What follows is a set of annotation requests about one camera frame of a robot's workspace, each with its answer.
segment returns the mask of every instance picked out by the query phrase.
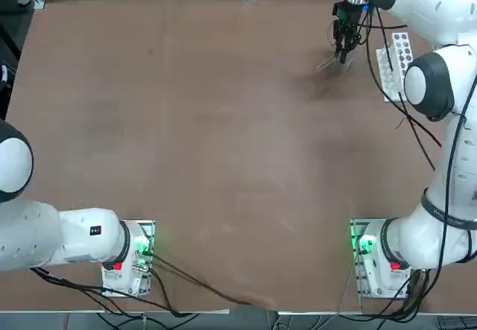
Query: green led light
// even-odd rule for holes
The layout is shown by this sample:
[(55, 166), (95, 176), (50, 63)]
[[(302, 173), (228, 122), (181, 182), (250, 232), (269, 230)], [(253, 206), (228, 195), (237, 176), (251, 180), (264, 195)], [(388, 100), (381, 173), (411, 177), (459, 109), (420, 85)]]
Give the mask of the green led light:
[(136, 244), (134, 244), (134, 250), (139, 253), (147, 252), (148, 249), (149, 249), (149, 244), (147, 243), (137, 242)]
[(374, 242), (376, 241), (376, 237), (373, 235), (363, 235), (359, 239), (359, 248), (361, 249), (362, 254), (368, 254), (371, 252), (371, 248), (373, 247)]

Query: brown table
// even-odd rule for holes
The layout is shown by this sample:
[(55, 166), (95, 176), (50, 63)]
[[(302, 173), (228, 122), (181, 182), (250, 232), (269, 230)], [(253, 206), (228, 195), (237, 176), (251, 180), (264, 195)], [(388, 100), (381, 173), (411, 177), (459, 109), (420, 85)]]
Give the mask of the brown table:
[[(401, 115), (374, 86), (364, 48), (345, 75), (315, 71), (332, 53), (334, 1), (50, 1), (34, 15), (7, 116), (35, 153), (23, 197), (154, 219), (160, 254), (223, 292), (336, 311), (349, 219), (407, 215), (431, 173), (408, 125), (396, 129)], [(374, 56), (380, 33), (371, 40)], [(411, 43), (415, 55), (427, 49)], [(54, 272), (101, 281), (96, 264)], [(475, 272), (445, 267), (421, 310), (477, 312)], [(232, 306), (164, 278), (178, 308)], [(2, 310), (97, 309), (27, 270), (3, 273), (0, 294)], [(354, 280), (344, 310), (359, 310)]]

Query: red button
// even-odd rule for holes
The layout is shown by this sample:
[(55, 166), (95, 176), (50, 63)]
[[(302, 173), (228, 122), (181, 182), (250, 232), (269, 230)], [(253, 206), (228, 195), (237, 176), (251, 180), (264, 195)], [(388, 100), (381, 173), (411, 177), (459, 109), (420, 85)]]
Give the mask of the red button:
[(398, 270), (401, 267), (397, 261), (392, 261), (390, 265), (392, 270)]

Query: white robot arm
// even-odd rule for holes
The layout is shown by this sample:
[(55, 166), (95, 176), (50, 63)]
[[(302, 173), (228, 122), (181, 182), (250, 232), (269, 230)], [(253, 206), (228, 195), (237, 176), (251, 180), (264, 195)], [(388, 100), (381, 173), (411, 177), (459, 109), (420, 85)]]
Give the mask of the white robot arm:
[[(477, 0), (366, 0), (389, 10), (435, 48), (409, 66), (405, 93), (429, 120), (446, 123), (446, 139), (434, 178), (407, 217), (371, 222), (364, 233), (370, 248), (364, 266), (370, 292), (393, 296), (408, 266), (439, 264), (443, 234), (446, 172), (458, 119), (477, 74)], [(449, 218), (443, 264), (460, 261), (477, 249), (477, 101), (472, 99), (460, 131), (449, 193)]]
[(143, 277), (148, 257), (138, 246), (149, 251), (152, 237), (138, 222), (119, 220), (109, 209), (59, 212), (45, 203), (16, 200), (33, 166), (27, 139), (0, 120), (0, 271), (100, 262), (104, 287), (131, 295), (148, 293), (151, 277)]

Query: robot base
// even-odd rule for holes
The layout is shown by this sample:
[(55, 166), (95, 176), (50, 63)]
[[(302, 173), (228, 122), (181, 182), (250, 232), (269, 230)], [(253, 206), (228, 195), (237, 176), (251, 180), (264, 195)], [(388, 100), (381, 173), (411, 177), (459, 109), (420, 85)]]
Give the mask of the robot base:
[[(144, 256), (143, 251), (154, 252), (153, 220), (123, 220), (130, 232), (130, 246), (122, 263), (114, 264), (112, 270), (101, 267), (103, 287), (128, 293), (132, 296), (145, 296), (151, 292), (152, 257)], [(103, 292), (106, 296), (123, 297), (121, 294)]]
[(358, 294), (367, 298), (406, 298), (397, 291), (411, 275), (411, 268), (395, 268), (382, 252), (381, 228), (385, 219), (353, 218), (350, 221)]

